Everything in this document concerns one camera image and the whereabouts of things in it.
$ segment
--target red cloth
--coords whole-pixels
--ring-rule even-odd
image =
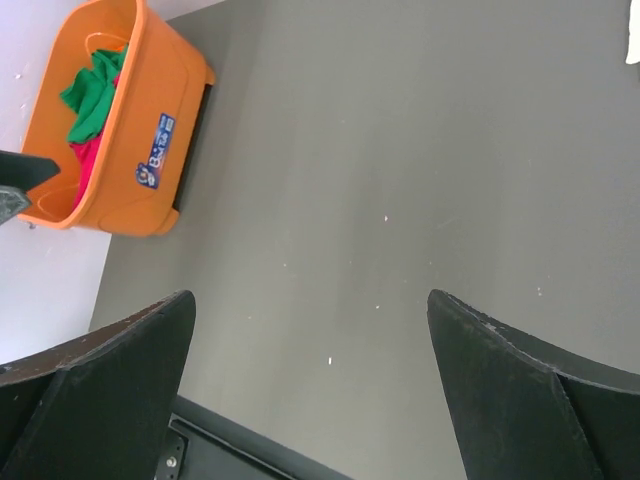
[[[118,81],[120,80],[120,75],[113,79],[113,84],[117,87]],[[102,141],[102,132],[95,138],[92,138],[88,142],[85,143],[70,143],[69,146],[78,157],[78,161],[80,162],[80,184],[78,185],[78,192],[76,193],[76,197],[73,199],[73,208],[75,209],[82,197],[84,196],[84,192],[87,191],[87,186],[89,185],[89,179],[91,178],[91,172],[93,171],[93,166],[96,163],[96,157],[98,156],[98,148],[100,147],[100,142]]]

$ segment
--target gray floor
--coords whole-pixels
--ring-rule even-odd
[[[358,479],[464,478],[432,288],[640,371],[628,0],[228,0],[184,214],[114,238],[93,327],[198,299],[181,393]]]

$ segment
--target basket handle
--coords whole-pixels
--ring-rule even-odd
[[[91,58],[91,54],[99,49],[115,49],[127,44],[129,40],[119,37],[112,33],[96,32],[87,35],[84,41],[84,48],[87,51],[87,55]]]

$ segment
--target blue label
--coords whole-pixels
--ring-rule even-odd
[[[158,122],[158,128],[156,128],[156,134],[153,138],[149,160],[147,160],[146,164],[139,163],[136,169],[136,180],[140,185],[153,188],[154,190],[160,185],[164,159],[169,151],[175,126],[175,118],[170,117],[166,113],[160,115],[160,121]]]

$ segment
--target laundry basket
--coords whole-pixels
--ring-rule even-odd
[[[91,53],[129,44],[87,190],[73,208],[80,164],[66,138],[75,114],[60,92]],[[24,153],[52,158],[60,173],[29,192],[24,220],[147,236],[168,232],[205,86],[204,57],[145,0],[93,0],[58,33],[24,139]]]

